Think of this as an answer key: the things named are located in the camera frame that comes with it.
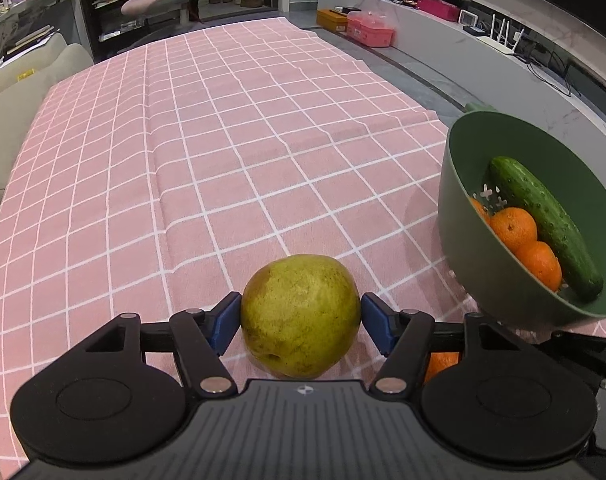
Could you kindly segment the pink storage box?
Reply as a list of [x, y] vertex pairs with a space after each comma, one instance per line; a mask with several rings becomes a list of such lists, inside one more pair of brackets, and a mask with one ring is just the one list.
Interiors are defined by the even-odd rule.
[[391, 46], [395, 29], [380, 15], [367, 12], [347, 14], [346, 35], [369, 48]]

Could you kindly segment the green cucumber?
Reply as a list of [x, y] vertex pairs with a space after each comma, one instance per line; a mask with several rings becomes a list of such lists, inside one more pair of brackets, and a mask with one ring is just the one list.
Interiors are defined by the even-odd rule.
[[565, 281], [580, 300], [595, 300], [603, 290], [603, 276], [583, 234], [546, 185], [521, 162], [495, 156], [488, 163], [489, 177], [510, 206], [525, 209], [538, 233], [560, 260]]

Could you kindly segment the yellow storage box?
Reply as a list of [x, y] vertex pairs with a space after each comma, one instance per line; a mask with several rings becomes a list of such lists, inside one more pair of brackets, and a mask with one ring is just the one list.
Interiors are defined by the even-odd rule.
[[347, 27], [347, 15], [333, 9], [321, 9], [316, 13], [316, 24], [329, 32], [344, 34]]

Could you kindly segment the beige sofa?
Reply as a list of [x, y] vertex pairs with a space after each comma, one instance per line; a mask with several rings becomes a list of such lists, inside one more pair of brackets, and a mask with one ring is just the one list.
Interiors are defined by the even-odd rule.
[[56, 32], [41, 47], [0, 68], [0, 203], [33, 119], [50, 88], [93, 65], [80, 44]]

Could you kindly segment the magenta box on shelf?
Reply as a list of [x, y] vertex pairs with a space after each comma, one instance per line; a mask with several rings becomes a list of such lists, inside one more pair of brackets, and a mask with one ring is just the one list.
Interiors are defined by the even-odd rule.
[[458, 6], [443, 0], [418, 0], [418, 9], [448, 22], [458, 22]]

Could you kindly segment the pink checkered tablecloth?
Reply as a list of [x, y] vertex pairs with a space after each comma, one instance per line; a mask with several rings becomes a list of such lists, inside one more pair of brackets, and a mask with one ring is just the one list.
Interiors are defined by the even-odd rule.
[[[437, 215], [447, 133], [368, 66], [283, 18], [147, 44], [53, 86], [0, 205], [5, 479], [606, 479], [606, 390], [455, 277]], [[416, 393], [371, 393], [359, 324], [309, 379], [257, 362], [187, 393], [144, 323], [209, 311], [293, 255], [359, 297], [463, 325]]]

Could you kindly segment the cluttered desk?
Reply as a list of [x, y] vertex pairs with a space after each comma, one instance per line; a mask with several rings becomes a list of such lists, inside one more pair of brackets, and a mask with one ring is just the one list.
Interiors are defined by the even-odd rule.
[[30, 34], [30, 28], [50, 8], [66, 0], [23, 0], [0, 14], [0, 58], [13, 42]]

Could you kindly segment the white wifi router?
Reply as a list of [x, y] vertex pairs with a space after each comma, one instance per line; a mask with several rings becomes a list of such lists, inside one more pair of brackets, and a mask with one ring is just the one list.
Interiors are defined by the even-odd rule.
[[498, 20], [497, 16], [493, 14], [488, 33], [478, 37], [478, 40], [504, 55], [513, 56], [516, 54], [516, 47], [524, 32], [524, 27], [513, 26], [508, 18]]

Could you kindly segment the large orange mandarin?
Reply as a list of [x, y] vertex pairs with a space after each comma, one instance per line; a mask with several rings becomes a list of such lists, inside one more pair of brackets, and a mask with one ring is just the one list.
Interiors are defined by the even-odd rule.
[[534, 218], [525, 209], [507, 207], [490, 217], [490, 228], [512, 254], [527, 243], [537, 240]]

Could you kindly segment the yellow-green pear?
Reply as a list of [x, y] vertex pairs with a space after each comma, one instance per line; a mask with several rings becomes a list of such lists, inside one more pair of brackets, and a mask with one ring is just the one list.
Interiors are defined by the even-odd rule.
[[351, 348], [361, 297], [338, 260], [293, 255], [252, 275], [242, 293], [240, 323], [248, 350], [271, 374], [315, 378]]

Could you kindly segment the green colander bowl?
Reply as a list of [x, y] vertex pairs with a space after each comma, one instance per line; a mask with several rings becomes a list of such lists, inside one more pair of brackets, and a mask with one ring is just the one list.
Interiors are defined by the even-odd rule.
[[524, 330], [606, 320], [606, 188], [524, 120], [472, 110], [447, 133], [440, 239], [478, 306]]

